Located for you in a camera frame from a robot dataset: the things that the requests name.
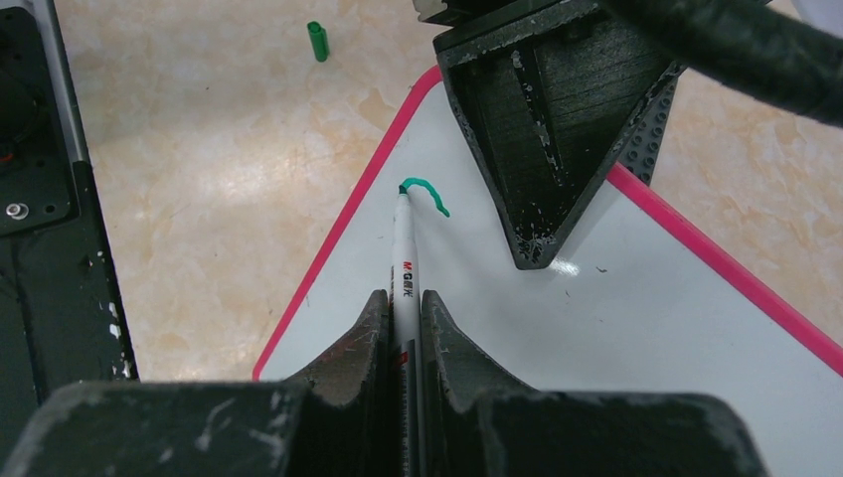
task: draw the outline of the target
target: marble floor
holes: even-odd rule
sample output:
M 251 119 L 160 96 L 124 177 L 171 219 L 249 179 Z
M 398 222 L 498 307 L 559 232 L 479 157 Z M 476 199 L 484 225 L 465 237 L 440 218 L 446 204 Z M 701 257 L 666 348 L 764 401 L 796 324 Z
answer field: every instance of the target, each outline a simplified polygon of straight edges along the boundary
M 442 29 L 410 0 L 56 3 L 141 378 L 248 379 Z M 688 72 L 653 189 L 843 343 L 840 151 Z

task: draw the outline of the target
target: whiteboard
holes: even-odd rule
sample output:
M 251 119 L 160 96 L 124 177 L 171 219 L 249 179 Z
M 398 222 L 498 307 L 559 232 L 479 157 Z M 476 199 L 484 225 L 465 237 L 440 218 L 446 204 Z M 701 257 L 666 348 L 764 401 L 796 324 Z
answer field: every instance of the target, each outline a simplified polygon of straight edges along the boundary
M 388 289 L 407 177 L 422 289 L 540 390 L 702 393 L 747 423 L 773 475 L 843 475 L 843 352 L 621 167 L 553 264 L 517 270 L 433 69 L 414 87 L 266 346 L 255 379 L 295 373 Z

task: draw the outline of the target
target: black cable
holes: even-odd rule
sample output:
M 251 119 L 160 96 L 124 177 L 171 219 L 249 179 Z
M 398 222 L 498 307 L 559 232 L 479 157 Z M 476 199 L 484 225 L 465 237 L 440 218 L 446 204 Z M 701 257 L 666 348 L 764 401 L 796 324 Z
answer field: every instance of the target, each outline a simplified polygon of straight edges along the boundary
M 843 127 L 843 40 L 753 0 L 599 0 L 672 58 L 782 109 Z

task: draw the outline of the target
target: pink whiteboard border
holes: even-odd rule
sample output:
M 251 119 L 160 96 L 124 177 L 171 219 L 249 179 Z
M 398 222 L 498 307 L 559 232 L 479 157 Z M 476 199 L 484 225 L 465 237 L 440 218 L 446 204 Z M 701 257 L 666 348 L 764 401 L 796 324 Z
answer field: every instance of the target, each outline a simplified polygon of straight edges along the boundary
M 316 253 L 313 263 L 304 274 L 301 284 L 292 295 L 289 305 L 281 315 L 278 326 L 269 337 L 266 347 L 260 353 L 257 363 L 252 370 L 252 379 L 258 381 L 263 367 L 275 351 L 275 347 L 287 330 L 293 316 L 301 306 L 304 297 L 310 291 L 310 286 L 316 280 L 325 262 L 339 241 L 340 237 L 348 227 L 351 218 L 357 212 L 363 198 L 375 182 L 375 178 L 384 167 L 384 163 L 392 154 L 393 149 L 401 136 L 407 129 L 410 120 L 416 114 L 424 98 L 434 86 L 442 81 L 442 74 L 439 68 L 433 67 L 428 70 L 413 86 L 413 90 L 401 109 L 398 111 L 395 120 L 387 130 L 383 141 L 375 151 L 375 155 L 363 171 L 351 196 L 340 211 L 337 221 L 328 232 L 328 237 Z M 692 252 L 700 257 L 706 264 L 712 267 L 726 281 L 766 313 L 773 321 L 778 323 L 785 331 L 790 333 L 803 346 L 808 348 L 814 355 L 828 365 L 832 370 L 843 376 L 843 349 L 841 349 L 828 336 L 823 334 L 811 322 L 799 312 L 778 297 L 772 290 L 755 278 L 748 270 L 743 268 L 737 261 L 731 258 L 725 251 L 718 247 L 699 229 L 691 225 L 685 218 L 679 215 L 673 208 L 667 205 L 660 197 L 644 186 L 629 171 L 621 166 L 615 166 L 608 174 L 608 181 L 622 194 L 629 198 L 635 205 L 650 216 L 664 230 L 676 240 L 682 242 Z

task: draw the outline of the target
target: screw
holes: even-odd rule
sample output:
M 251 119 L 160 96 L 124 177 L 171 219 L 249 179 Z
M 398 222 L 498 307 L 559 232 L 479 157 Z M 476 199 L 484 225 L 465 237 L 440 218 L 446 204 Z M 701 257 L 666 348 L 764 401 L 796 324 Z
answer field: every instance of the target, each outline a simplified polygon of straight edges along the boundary
M 15 221 L 23 221 L 29 215 L 29 208 L 26 204 L 9 204 L 6 206 L 6 215 Z

